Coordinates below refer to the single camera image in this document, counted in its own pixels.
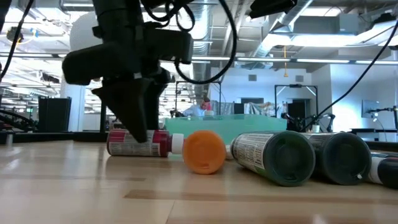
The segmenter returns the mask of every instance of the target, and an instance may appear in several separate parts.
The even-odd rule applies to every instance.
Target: translucent container
[[[221,136],[225,144],[241,133],[251,131],[285,131],[286,120],[256,114],[232,114],[191,118],[168,118],[165,128],[170,134],[189,136],[195,131],[210,130]]]

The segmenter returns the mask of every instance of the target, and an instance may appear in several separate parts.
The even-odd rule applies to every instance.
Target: wooden table
[[[1,147],[0,223],[398,223],[398,191],[380,185],[278,187],[230,161],[196,175],[178,156],[109,157],[104,147]]]

